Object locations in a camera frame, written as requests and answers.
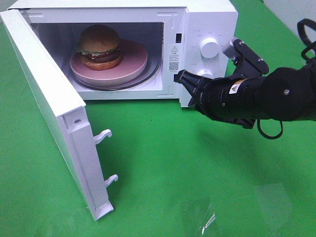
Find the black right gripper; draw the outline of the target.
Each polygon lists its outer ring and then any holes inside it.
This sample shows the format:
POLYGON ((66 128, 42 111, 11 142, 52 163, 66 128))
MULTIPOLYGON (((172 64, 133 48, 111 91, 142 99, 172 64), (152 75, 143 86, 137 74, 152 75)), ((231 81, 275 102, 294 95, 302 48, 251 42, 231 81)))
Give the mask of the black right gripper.
POLYGON ((189 107, 208 118, 253 128, 259 118, 258 81, 252 79, 210 79, 181 70, 173 80, 192 96, 189 107))

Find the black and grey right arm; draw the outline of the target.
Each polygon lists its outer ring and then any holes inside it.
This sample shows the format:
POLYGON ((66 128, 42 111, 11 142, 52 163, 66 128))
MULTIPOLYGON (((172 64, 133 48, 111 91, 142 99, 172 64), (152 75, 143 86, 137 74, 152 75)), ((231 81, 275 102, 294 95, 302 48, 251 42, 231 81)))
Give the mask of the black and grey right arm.
POLYGON ((191 108, 211 120, 244 128, 261 119, 315 120, 315 58, 306 58, 299 70, 281 67, 270 72, 267 63, 238 38, 223 53, 236 67, 230 76, 210 79, 186 70, 174 75, 191 95, 191 108))

